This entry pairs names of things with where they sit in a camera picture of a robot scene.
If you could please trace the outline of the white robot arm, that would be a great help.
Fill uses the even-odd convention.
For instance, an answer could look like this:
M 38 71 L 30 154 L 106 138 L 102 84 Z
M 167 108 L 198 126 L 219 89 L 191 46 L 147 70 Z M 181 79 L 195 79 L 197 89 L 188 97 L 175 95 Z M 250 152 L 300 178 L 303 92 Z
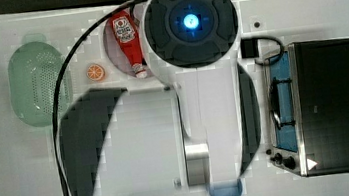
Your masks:
M 148 0 L 140 24 L 144 59 L 178 98 L 187 184 L 233 183 L 242 163 L 238 55 L 232 0 Z

